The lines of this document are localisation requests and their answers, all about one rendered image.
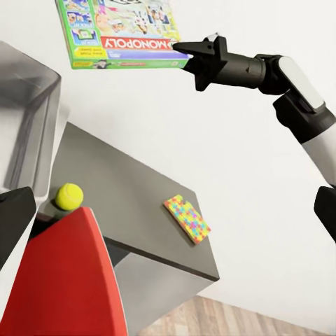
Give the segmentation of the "board game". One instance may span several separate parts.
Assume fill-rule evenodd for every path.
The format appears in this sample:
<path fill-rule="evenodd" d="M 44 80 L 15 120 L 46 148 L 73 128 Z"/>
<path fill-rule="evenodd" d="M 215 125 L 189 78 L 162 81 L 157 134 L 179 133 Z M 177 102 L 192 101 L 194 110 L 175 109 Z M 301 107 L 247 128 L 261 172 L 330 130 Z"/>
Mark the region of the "board game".
<path fill-rule="evenodd" d="M 54 0 L 72 69 L 183 69 L 169 0 Z"/>

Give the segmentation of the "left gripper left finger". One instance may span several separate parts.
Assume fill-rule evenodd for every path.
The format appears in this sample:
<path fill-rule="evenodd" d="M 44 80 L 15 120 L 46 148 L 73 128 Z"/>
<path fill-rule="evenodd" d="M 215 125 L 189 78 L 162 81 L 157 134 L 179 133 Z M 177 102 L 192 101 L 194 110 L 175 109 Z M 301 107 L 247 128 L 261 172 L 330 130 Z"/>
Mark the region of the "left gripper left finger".
<path fill-rule="evenodd" d="M 30 186 L 0 194 L 0 270 L 36 214 Z"/>

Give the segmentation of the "jigsaw puzzle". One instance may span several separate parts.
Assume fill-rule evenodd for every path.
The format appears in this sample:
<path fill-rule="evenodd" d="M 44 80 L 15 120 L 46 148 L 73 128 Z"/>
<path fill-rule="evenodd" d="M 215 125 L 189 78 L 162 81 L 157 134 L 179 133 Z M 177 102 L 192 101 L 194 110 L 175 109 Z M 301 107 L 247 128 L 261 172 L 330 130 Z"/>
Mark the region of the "jigsaw puzzle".
<path fill-rule="evenodd" d="M 196 212 L 193 206 L 186 202 L 185 205 L 181 202 L 181 195 L 169 199 L 164 205 L 176 218 L 178 223 L 188 233 L 188 236 L 195 244 L 199 244 L 210 233 L 211 229 Z"/>

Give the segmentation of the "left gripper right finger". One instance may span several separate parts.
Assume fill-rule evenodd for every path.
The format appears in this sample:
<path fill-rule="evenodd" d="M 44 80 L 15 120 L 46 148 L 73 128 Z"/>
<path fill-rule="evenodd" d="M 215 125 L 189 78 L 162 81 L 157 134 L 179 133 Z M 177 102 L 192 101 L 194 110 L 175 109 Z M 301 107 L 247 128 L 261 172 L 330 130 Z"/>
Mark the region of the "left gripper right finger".
<path fill-rule="evenodd" d="M 325 186 L 319 188 L 314 212 L 336 243 L 336 188 Z"/>

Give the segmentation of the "tennis ball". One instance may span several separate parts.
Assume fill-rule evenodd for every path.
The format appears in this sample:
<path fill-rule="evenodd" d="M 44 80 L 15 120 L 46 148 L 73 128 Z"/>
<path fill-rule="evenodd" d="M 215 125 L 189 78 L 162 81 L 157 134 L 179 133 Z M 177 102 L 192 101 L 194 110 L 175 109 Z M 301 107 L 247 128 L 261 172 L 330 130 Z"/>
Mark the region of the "tennis ball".
<path fill-rule="evenodd" d="M 55 194 L 55 203 L 64 211 L 73 211 L 83 201 L 83 192 L 75 184 L 64 184 Z"/>

